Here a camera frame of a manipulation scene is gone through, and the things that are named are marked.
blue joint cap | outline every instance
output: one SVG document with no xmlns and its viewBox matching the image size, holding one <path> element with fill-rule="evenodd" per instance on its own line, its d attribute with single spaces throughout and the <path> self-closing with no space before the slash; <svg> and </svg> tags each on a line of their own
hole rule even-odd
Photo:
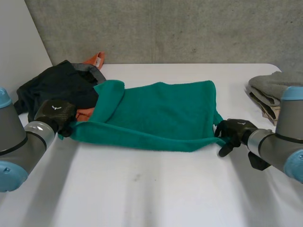
<svg viewBox="0 0 303 227">
<path fill-rule="evenodd" d="M 303 183 L 303 149 L 300 149 L 288 157 L 284 164 L 284 173 Z"/>
<path fill-rule="evenodd" d="M 27 179 L 24 168 L 7 161 L 0 161 L 0 192 L 11 192 L 19 188 Z"/>
<path fill-rule="evenodd" d="M 11 99 L 7 91 L 4 88 L 0 87 L 0 109 L 7 107 L 10 104 L 11 104 Z"/>
<path fill-rule="evenodd" d="M 282 100 L 303 100 L 303 87 L 289 87 L 282 95 Z"/>
</svg>

green cloth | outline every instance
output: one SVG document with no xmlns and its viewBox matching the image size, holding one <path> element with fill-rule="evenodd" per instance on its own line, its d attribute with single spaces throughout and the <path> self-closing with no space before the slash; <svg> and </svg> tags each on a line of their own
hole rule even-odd
<svg viewBox="0 0 303 227">
<path fill-rule="evenodd" d="M 222 121 L 216 111 L 212 81 L 190 84 L 155 83 L 125 89 L 108 80 L 95 86 L 99 95 L 88 122 L 77 122 L 71 138 L 81 142 L 130 148 L 194 151 L 211 143 L 213 125 Z"/>
</svg>

white table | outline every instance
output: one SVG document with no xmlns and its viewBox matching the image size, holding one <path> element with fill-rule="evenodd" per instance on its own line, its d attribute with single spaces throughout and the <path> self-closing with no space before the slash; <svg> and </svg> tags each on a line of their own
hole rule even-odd
<svg viewBox="0 0 303 227">
<path fill-rule="evenodd" d="M 224 119 L 272 128 L 247 97 L 269 64 L 105 65 L 126 88 L 212 80 Z M 26 116 L 21 116 L 26 123 Z M 250 166 L 245 147 L 219 158 L 56 140 L 18 190 L 0 194 L 1 227 L 302 227 L 303 185 L 270 167 Z"/>
</svg>

orange fabric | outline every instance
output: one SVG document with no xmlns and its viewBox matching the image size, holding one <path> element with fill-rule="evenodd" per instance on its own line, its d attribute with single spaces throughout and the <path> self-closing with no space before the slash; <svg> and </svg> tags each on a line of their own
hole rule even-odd
<svg viewBox="0 0 303 227">
<path fill-rule="evenodd" d="M 83 64 L 94 65 L 100 70 L 102 68 L 102 65 L 103 65 L 103 62 L 104 62 L 104 57 L 105 57 L 105 53 L 104 52 L 99 52 L 99 53 L 95 54 L 92 58 L 83 62 Z"/>
<path fill-rule="evenodd" d="M 78 122 L 87 122 L 93 114 L 95 108 L 77 110 L 76 118 Z"/>
</svg>

gray wall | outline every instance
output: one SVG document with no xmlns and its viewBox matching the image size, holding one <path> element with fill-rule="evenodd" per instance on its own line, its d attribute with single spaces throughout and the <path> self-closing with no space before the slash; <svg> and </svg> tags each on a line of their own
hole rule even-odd
<svg viewBox="0 0 303 227">
<path fill-rule="evenodd" d="M 272 63 L 303 70 L 302 0 L 26 0 L 53 64 Z"/>
<path fill-rule="evenodd" d="M 16 101 L 16 90 L 51 65 L 24 1 L 0 0 L 0 87 Z"/>
</svg>

